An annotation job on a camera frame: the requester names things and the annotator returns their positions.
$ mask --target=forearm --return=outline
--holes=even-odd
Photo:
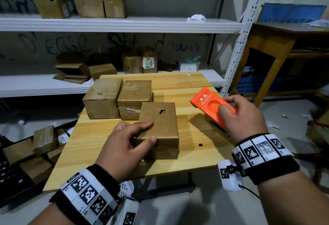
[[[56,206],[51,203],[29,225],[74,225]]]
[[[258,185],[269,225],[329,224],[327,198],[301,171]]]

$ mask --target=yellow wooden desk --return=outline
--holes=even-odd
[[[154,102],[175,102],[179,132],[177,160],[142,161],[130,179],[214,167],[231,158],[232,145],[190,100],[203,88],[219,93],[200,72],[103,75],[106,78],[152,80]],[[78,170],[92,165],[120,119],[89,119],[84,109],[44,191],[56,190]]]

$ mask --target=wristband with fiducial markers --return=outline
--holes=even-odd
[[[255,185],[299,170],[280,139],[273,134],[256,134],[239,142],[232,156],[242,176],[249,176]]]
[[[121,202],[120,185],[97,164],[80,170],[67,180],[49,202],[73,223],[106,224]]]

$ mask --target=orange box cutter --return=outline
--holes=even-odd
[[[199,93],[190,100],[192,106],[199,108],[209,117],[211,117],[216,123],[218,123],[223,129],[225,129],[225,123],[222,117],[218,114],[218,107],[222,104],[226,104],[232,110],[235,115],[236,110],[223,100],[220,96],[213,93],[207,87],[204,87]]]

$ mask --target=wooden desk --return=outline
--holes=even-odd
[[[232,145],[210,124],[210,118],[194,108],[190,100],[203,87],[219,93],[200,72],[103,75],[106,78],[152,80],[154,102],[175,102],[179,155],[177,160],[143,161],[130,179],[215,167],[231,158]],[[84,109],[44,191],[59,189],[80,169],[92,165],[120,119],[89,119]]]
[[[256,94],[254,105],[260,106],[264,97],[266,96],[274,78],[279,72],[284,61],[288,57],[303,57],[307,58],[310,54],[290,54],[290,50],[295,44],[298,37],[306,35],[326,35],[328,37],[329,28],[310,27],[305,24],[296,23],[255,23],[253,24],[250,34],[248,36],[247,44],[244,53],[241,57],[239,66],[234,75],[230,95],[238,94],[236,88],[239,84],[243,68],[247,62],[250,48],[259,50],[275,58],[259,92]]]

